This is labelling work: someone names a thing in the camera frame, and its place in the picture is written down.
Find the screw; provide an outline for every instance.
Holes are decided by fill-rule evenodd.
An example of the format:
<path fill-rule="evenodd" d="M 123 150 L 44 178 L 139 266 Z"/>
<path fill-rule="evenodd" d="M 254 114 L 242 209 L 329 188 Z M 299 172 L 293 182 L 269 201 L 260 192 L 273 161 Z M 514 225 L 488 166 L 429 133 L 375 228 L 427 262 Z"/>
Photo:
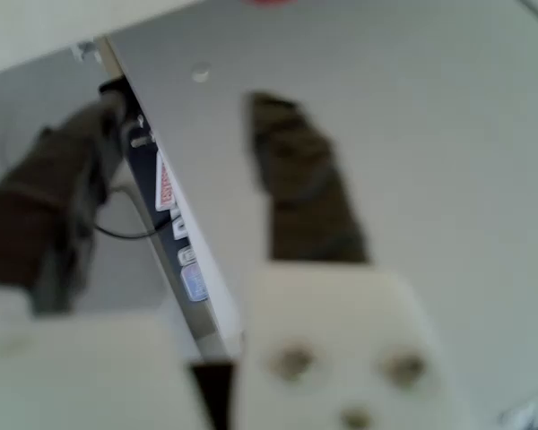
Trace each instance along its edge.
<path fill-rule="evenodd" d="M 273 362 L 273 370 L 287 382 L 297 382 L 307 373 L 314 357 L 308 348 L 286 348 Z"/>
<path fill-rule="evenodd" d="M 197 63 L 191 70 L 191 77 L 197 83 L 206 82 L 209 79 L 210 70 L 209 63 Z"/>
<path fill-rule="evenodd" d="M 396 357 L 387 364 L 386 375 L 397 387 L 408 389 L 421 379 L 426 367 L 421 356 L 406 354 Z"/>
<path fill-rule="evenodd" d="M 372 420 L 364 408 L 348 408 L 341 413 L 341 422 L 350 430 L 370 428 Z"/>

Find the white surface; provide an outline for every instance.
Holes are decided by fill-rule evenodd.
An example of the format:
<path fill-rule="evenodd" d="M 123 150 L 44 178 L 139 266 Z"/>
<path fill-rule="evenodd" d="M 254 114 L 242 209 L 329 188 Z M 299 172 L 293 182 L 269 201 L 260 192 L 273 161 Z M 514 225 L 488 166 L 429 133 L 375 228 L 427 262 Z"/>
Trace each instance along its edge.
<path fill-rule="evenodd" d="M 234 297 L 267 247 L 242 97 L 274 90 L 337 142 L 375 260 L 413 285 L 482 427 L 538 392 L 538 21 L 524 7 L 219 1 L 113 42 L 197 258 L 215 257 Z"/>
<path fill-rule="evenodd" d="M 170 336 L 143 313 L 0 331 L 0 430 L 209 428 Z"/>
<path fill-rule="evenodd" d="M 0 71 L 196 0 L 1 0 Z"/>
<path fill-rule="evenodd" d="M 402 281 L 354 264 L 273 264 L 256 278 L 237 375 L 238 430 L 343 429 L 343 410 L 354 408 L 366 409 L 378 430 L 474 428 L 431 324 Z M 298 345 L 314 364 L 284 381 L 274 361 Z M 399 353 L 427 363 L 407 389 L 382 372 Z"/>
<path fill-rule="evenodd" d="M 0 74 L 0 176 L 18 162 L 45 125 L 57 125 L 98 97 L 106 80 L 95 62 L 77 64 L 69 51 L 57 53 Z M 131 172 L 122 168 L 116 185 L 135 187 Z M 146 230 L 126 194 L 111 196 L 99 222 L 116 231 Z M 171 322 L 180 354 L 199 353 L 178 302 L 149 241 L 124 242 L 97 234 L 89 287 L 79 297 L 76 312 L 96 314 L 132 309 L 160 309 Z"/>

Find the screw hole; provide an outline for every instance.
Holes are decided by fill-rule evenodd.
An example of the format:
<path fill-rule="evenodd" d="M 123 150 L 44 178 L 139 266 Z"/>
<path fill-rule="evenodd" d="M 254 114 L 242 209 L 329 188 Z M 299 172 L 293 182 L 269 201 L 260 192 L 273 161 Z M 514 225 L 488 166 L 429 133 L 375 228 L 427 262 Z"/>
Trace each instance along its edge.
<path fill-rule="evenodd" d="M 421 379 L 426 372 L 424 359 L 417 354 L 407 354 L 395 358 L 389 363 L 386 372 L 394 385 L 410 388 Z"/>
<path fill-rule="evenodd" d="M 362 430 L 370 428 L 372 420 L 365 409 L 348 408 L 341 414 L 341 422 L 349 430 Z"/>
<path fill-rule="evenodd" d="M 285 349 L 273 362 L 273 370 L 287 382 L 296 382 L 308 372 L 314 357 L 302 346 Z"/>

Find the red label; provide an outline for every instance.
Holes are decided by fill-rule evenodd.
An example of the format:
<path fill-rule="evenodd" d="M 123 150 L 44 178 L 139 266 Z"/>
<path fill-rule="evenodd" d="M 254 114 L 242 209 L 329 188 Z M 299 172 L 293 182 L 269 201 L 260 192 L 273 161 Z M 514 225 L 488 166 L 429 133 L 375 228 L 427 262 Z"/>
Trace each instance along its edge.
<path fill-rule="evenodd" d="M 168 177 L 168 170 L 161 168 L 161 204 L 168 204 L 173 200 L 173 190 Z"/>

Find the white plastic part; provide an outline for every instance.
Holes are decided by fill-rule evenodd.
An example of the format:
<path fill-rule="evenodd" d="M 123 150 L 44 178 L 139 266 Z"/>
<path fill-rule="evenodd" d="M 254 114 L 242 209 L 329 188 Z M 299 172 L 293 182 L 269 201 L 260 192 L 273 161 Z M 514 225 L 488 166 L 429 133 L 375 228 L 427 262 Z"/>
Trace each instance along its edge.
<path fill-rule="evenodd" d="M 378 430 L 473 428 L 430 324 L 399 279 L 343 264 L 274 264 L 257 275 L 234 428 L 341 429 L 341 414 L 354 408 Z M 314 361 L 298 380 L 283 379 L 275 359 L 296 346 Z M 425 369 L 399 387 L 387 364 L 410 352 Z"/>
<path fill-rule="evenodd" d="M 0 330 L 0 430 L 209 428 L 157 314 Z"/>

